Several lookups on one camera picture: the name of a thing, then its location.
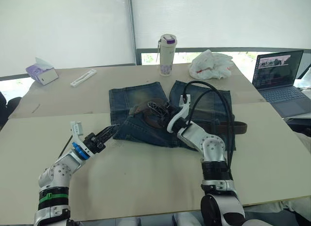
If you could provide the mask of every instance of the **purple lid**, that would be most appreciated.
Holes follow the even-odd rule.
[[[175,38],[171,35],[164,35],[163,38],[166,40],[167,44],[174,44],[175,43]]]

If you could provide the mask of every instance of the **tissue box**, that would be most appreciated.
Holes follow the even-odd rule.
[[[36,58],[37,63],[26,68],[30,77],[43,85],[46,85],[58,78],[55,69],[48,63]]]

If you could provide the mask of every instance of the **denim shorts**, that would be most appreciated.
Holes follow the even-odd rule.
[[[179,140],[175,134],[168,133],[165,129],[158,129],[148,125],[142,114],[129,115],[131,108],[146,102],[150,99],[158,98],[164,102],[170,101],[171,106],[178,108],[179,99],[183,93],[186,83],[176,81],[170,92],[170,100],[167,99],[159,82],[135,87],[125,87],[121,89],[111,89],[109,91],[110,119],[111,124],[120,124],[119,131],[114,135],[114,139],[123,139],[134,142],[144,142],[165,147],[186,147],[185,143]],[[191,102],[207,90],[206,87],[189,86],[187,94],[191,95]],[[231,106],[231,96],[229,91],[220,91]],[[216,125],[226,121],[225,108],[212,90],[201,98],[195,108],[192,120],[195,123],[207,123],[211,125],[208,133],[220,136],[226,143],[226,136],[218,134]]]

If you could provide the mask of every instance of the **white water bottle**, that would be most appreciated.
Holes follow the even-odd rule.
[[[159,73],[162,76],[170,76],[172,74],[176,44],[176,36],[171,34],[162,35],[158,42],[160,49]]]

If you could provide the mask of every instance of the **white remote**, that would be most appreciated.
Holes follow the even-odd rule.
[[[80,78],[78,78],[75,81],[73,81],[70,85],[73,86],[73,87],[76,87],[80,83],[83,83],[85,80],[87,80],[89,77],[93,76],[96,73],[97,73],[97,70],[91,69],[90,71],[88,71],[87,73],[82,75]]]

